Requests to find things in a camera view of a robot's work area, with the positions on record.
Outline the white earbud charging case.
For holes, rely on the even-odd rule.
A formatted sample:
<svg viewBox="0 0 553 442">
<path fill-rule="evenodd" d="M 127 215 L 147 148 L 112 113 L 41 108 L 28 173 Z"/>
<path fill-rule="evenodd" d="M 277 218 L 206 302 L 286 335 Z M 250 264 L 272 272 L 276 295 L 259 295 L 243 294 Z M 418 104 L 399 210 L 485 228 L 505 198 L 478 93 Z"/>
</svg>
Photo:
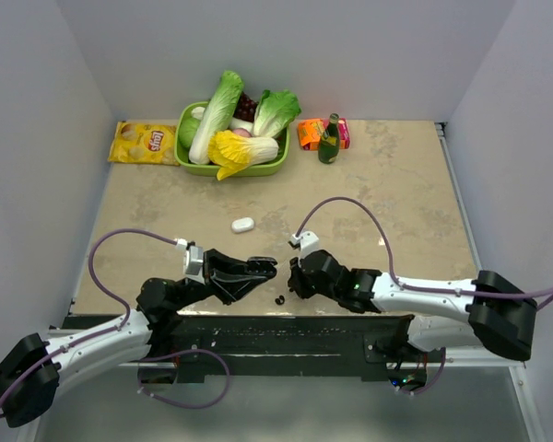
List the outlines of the white earbud charging case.
<svg viewBox="0 0 553 442">
<path fill-rule="evenodd" d="M 230 226 L 231 231 L 234 234 L 240 234 L 240 233 L 251 231 L 254 229 L 254 227 L 255 227 L 255 223 L 251 217 L 243 217 L 243 218 L 236 219 L 231 223 L 231 226 Z"/>
</svg>

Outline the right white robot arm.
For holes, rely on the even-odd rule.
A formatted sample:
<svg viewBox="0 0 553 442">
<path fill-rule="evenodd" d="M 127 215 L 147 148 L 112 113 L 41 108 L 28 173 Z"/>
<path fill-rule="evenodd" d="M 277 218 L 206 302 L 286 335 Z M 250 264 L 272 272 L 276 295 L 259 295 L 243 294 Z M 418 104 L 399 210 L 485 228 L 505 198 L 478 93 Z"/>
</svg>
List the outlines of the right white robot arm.
<svg viewBox="0 0 553 442">
<path fill-rule="evenodd" d="M 354 313 L 409 312 L 412 319 L 392 339 L 405 362 L 442 347 L 481 345 L 494 355 L 526 362 L 532 353 L 536 302 L 498 273 L 474 279 L 395 281 L 389 273 L 348 269 L 326 250 L 289 262 L 288 289 L 307 299 L 327 297 Z"/>
</svg>

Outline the black earbud charging case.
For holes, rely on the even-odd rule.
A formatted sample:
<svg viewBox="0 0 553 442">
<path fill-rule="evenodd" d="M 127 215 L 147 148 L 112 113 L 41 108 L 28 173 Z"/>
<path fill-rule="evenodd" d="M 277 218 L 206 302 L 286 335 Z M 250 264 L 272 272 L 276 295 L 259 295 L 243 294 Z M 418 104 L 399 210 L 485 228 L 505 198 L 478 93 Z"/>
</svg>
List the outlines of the black earbud charging case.
<svg viewBox="0 0 553 442">
<path fill-rule="evenodd" d="M 251 257 L 246 261 L 247 273 L 272 279 L 277 275 L 277 260 L 271 257 Z"/>
</svg>

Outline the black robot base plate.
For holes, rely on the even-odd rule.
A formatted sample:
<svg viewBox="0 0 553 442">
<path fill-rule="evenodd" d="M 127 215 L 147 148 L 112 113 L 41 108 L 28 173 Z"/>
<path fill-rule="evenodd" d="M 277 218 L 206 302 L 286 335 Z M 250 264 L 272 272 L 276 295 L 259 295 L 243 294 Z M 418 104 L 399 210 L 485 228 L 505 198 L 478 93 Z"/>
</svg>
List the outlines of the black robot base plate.
<svg viewBox="0 0 553 442">
<path fill-rule="evenodd" d="M 395 344 L 412 316 L 271 317 L 181 316 L 171 336 L 171 366 L 146 379 L 201 383 L 208 376 L 325 377 L 391 381 L 418 388 L 425 367 L 441 352 Z"/>
</svg>

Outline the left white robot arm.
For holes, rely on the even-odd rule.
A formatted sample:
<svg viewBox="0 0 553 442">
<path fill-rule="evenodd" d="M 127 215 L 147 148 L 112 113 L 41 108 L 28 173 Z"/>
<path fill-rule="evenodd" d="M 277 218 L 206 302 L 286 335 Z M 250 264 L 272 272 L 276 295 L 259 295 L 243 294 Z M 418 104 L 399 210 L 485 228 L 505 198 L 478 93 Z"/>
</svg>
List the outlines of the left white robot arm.
<svg viewBox="0 0 553 442">
<path fill-rule="evenodd" d="M 277 275 L 269 257 L 241 261 L 197 247 L 185 260 L 185 278 L 147 279 L 136 308 L 118 318 L 64 337 L 33 333 L 19 340 L 0 363 L 0 418 L 11 428 L 25 425 L 48 411 L 57 394 L 99 373 L 171 358 L 180 310 L 209 297 L 230 305 Z"/>
</svg>

